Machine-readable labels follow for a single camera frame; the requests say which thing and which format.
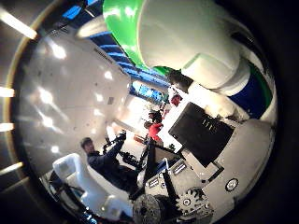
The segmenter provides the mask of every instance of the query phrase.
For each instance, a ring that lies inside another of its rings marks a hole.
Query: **gear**
[[[184,192],[178,196],[177,208],[184,215],[187,215],[203,205],[201,197],[198,192],[195,190],[189,189],[187,192]]]

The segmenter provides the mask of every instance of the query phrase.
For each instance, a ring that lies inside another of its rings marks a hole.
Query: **red shirt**
[[[162,123],[154,123],[149,127],[149,136],[155,141],[161,141],[161,138],[157,135],[160,131],[161,127],[163,126]]]

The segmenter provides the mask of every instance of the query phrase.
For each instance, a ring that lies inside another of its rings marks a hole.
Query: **white machine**
[[[146,179],[135,222],[219,220],[252,189],[274,142],[276,89],[259,46],[212,0],[106,0],[103,10],[136,65],[193,80],[159,133],[180,159]]]
[[[85,191],[81,196],[82,203],[98,216],[119,220],[122,212],[129,217],[133,215],[130,202],[109,194],[97,183],[77,153],[58,159],[53,163],[53,169],[66,183],[69,178],[75,176],[78,185]]]

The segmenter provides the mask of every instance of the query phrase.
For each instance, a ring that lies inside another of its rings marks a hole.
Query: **man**
[[[137,190],[136,180],[138,173],[129,167],[120,165],[116,159],[117,154],[121,151],[124,140],[125,134],[121,134],[117,138],[116,145],[105,155],[100,155],[94,149],[93,140],[90,137],[83,138],[80,145],[87,154],[87,163],[97,173],[118,189],[125,190],[131,194]]]
[[[144,127],[146,129],[149,129],[149,137],[151,137],[157,143],[162,142],[161,138],[157,135],[158,132],[161,130],[162,126],[162,123],[151,123],[149,121],[146,121],[144,123]]]
[[[162,115],[160,111],[152,110],[149,112],[149,118],[153,123],[161,123],[162,122]]]
[[[162,123],[151,123],[149,121],[146,121],[144,123],[144,127],[146,129],[149,129],[149,136],[156,141],[156,145],[163,146],[163,141],[161,138],[157,135],[158,132],[163,127]],[[159,148],[155,148],[155,161],[161,162],[164,158],[167,158],[169,161],[173,160],[175,158],[175,154],[161,150]]]

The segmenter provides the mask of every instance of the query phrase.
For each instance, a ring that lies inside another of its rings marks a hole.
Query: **white chair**
[[[69,177],[76,177],[76,182],[85,191],[81,196],[82,203],[100,217],[119,220],[121,212],[129,217],[133,215],[130,202],[109,194],[97,183],[77,153],[58,159],[53,163],[53,169],[57,176],[66,183]]]

